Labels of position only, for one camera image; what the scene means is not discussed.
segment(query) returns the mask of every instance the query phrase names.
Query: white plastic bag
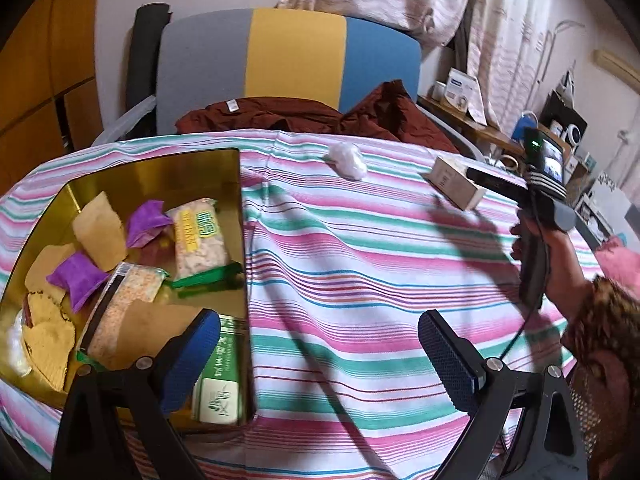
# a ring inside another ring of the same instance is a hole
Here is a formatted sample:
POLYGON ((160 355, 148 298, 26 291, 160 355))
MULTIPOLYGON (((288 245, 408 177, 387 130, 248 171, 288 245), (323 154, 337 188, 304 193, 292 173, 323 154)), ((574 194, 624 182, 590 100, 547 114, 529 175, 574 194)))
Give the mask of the white plastic bag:
POLYGON ((358 147, 351 142, 340 142, 329 148, 329 158, 344 178, 362 180, 367 175, 367 165, 358 147))
POLYGON ((24 377, 31 373, 31 365, 24 355, 22 347, 22 320, 24 312, 22 309, 15 316, 14 324, 9 327, 6 334, 7 344, 9 345, 9 365, 20 377, 24 377))

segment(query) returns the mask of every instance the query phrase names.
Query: chair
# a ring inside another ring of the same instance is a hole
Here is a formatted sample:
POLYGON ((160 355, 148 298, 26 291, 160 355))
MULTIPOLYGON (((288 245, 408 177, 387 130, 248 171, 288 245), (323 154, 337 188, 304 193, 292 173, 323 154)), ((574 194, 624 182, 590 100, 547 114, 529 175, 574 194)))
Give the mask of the chair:
MULTIPOLYGON (((415 101, 419 73, 417 41, 377 23, 290 9, 219 10, 169 23, 167 4, 149 4, 133 27, 127 112, 94 146, 174 134, 189 111, 241 97, 306 98, 346 112, 380 83, 401 79, 415 101)), ((484 160, 420 110, 463 155, 484 160)))

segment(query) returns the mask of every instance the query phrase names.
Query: black cable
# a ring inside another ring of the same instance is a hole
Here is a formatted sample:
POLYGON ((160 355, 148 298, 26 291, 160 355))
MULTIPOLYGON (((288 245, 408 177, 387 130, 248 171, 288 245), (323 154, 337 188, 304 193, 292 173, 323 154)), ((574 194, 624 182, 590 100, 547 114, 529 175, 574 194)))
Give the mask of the black cable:
MULTIPOLYGON (((548 247, 546 246, 546 242, 545 239, 542 235, 542 224, 540 223, 540 218, 538 217, 538 206, 536 204, 536 193, 537 191, 535 189, 531 189, 531 209, 533 212, 533 218, 536 221, 536 226, 538 228, 538 231, 540 232, 540 237, 542 238, 542 243, 543 243, 543 247, 545 248, 545 283, 546 280, 548 280, 549 278, 549 274, 551 272, 550 269, 550 263, 549 263, 549 253, 548 253, 548 247)), ((542 295, 544 294, 544 290, 542 292, 540 292, 540 303, 542 303, 542 295)), ((516 332, 516 335, 511 339, 511 341, 509 341, 509 344, 506 346, 506 348, 504 349, 504 351, 502 352, 502 354, 500 354, 500 361, 502 361, 505 357, 505 355, 507 355, 509 353, 509 351, 513 348, 513 345, 516 344, 516 341, 518 340, 518 338, 522 335, 522 332, 524 332, 524 328, 527 325, 527 323, 529 322, 529 319, 531 319, 531 316, 533 316, 533 313, 536 310, 534 308, 532 308, 529 313, 527 314, 527 317, 525 318, 524 322, 522 323, 522 325, 520 326, 520 329, 516 332)))

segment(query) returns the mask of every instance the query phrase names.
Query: purple wrapper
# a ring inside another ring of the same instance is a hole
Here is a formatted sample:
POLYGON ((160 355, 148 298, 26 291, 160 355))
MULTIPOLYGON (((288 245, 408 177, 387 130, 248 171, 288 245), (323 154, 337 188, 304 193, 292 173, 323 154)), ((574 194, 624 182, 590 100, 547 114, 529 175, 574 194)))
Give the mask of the purple wrapper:
POLYGON ((73 253, 59 264, 47 281, 51 285, 64 288, 71 296, 71 310, 78 312, 104 282, 109 279, 107 272, 102 272, 82 253, 73 253))
POLYGON ((127 247, 144 247, 174 222, 162 212, 162 200, 147 200, 127 222, 127 247))

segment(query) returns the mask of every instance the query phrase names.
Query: blue panel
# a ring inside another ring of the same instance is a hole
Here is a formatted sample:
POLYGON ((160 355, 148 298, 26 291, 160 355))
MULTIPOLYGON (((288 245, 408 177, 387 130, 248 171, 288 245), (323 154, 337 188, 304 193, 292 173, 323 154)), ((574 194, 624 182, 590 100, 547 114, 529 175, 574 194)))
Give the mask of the blue panel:
POLYGON ((420 76, 420 44, 402 32, 377 23, 347 18, 347 51, 340 108, 348 112, 376 86, 402 79, 415 101, 420 76))

